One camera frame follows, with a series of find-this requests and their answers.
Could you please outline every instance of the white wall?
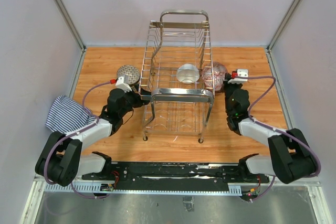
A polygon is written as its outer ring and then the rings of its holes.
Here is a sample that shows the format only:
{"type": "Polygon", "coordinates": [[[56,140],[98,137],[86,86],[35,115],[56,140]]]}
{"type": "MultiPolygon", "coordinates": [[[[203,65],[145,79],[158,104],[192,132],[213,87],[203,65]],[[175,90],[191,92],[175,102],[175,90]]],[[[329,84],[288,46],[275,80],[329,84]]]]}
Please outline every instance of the white wall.
{"type": "Polygon", "coordinates": [[[63,0],[87,45],[144,45],[168,8],[209,13],[213,45],[267,45],[292,0],[63,0]]]}
{"type": "Polygon", "coordinates": [[[18,223],[80,50],[53,0],[0,0],[0,223],[18,223]]]}
{"type": "Polygon", "coordinates": [[[303,0],[273,53],[295,126],[321,159],[320,180],[336,220],[335,0],[303,0]]]}

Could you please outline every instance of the metal wire rack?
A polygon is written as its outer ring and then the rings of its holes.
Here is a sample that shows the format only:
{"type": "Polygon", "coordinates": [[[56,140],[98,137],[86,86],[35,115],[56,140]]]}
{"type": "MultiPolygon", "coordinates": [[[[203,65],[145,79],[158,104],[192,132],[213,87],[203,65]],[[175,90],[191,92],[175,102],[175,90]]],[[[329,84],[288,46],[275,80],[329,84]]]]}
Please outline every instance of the metal wire rack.
{"type": "Polygon", "coordinates": [[[151,100],[143,118],[147,133],[196,134],[203,132],[214,101],[214,76],[208,15],[205,11],[167,10],[160,22],[151,21],[145,49],[139,93],[151,100]],[[163,22],[167,14],[203,15],[200,23],[163,22]],[[176,78],[180,66],[194,65],[197,81],[184,83],[176,78]],[[200,76],[206,72],[208,78],[200,76]]]}

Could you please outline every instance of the black and white striped fabric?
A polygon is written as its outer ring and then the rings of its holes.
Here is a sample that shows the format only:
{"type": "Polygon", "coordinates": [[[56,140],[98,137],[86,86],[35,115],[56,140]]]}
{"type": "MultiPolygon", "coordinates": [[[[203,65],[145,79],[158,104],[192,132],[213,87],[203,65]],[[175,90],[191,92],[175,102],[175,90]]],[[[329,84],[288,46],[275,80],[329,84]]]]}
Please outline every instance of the black and white striped fabric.
{"type": "Polygon", "coordinates": [[[82,105],[61,95],[56,98],[50,108],[46,126],[53,132],[67,133],[88,125],[94,120],[95,117],[89,116],[83,110],[82,105]]]}

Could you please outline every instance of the white bowl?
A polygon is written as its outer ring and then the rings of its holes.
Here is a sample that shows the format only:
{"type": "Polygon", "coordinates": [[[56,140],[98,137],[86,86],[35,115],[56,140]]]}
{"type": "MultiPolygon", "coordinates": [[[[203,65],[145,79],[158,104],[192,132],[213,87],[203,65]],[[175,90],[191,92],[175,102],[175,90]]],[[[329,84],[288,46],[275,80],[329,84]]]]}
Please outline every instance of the white bowl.
{"type": "Polygon", "coordinates": [[[176,78],[182,83],[194,83],[198,81],[200,71],[193,64],[183,64],[176,72],[176,78]]]}

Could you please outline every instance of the wooden tabletop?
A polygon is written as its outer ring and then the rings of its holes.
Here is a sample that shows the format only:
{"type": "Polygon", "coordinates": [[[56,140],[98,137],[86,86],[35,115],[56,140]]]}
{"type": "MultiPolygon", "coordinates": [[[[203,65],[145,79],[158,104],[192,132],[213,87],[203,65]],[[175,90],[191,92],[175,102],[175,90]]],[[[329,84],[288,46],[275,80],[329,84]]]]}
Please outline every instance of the wooden tabletop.
{"type": "MultiPolygon", "coordinates": [[[[212,48],[213,60],[224,64],[231,72],[246,68],[250,76],[270,75],[270,68],[263,48],[212,48]]],[[[83,95],[92,86],[116,77],[122,65],[134,65],[141,70],[144,48],[88,48],[74,94],[81,103],[83,95]]],[[[271,84],[271,80],[250,80],[244,84],[250,102],[255,101],[271,84]]],[[[107,104],[107,97],[114,86],[106,85],[93,90],[86,99],[86,106],[99,115],[107,104]]],[[[286,128],[276,89],[273,88],[258,104],[252,115],[267,124],[286,128]]],[[[269,155],[266,146],[257,141],[231,132],[226,124],[224,94],[217,94],[204,134],[204,142],[197,136],[151,135],[142,139],[143,108],[134,110],[129,122],[111,137],[101,139],[83,151],[105,153],[113,161],[138,162],[237,162],[252,153],[269,155]]]]}

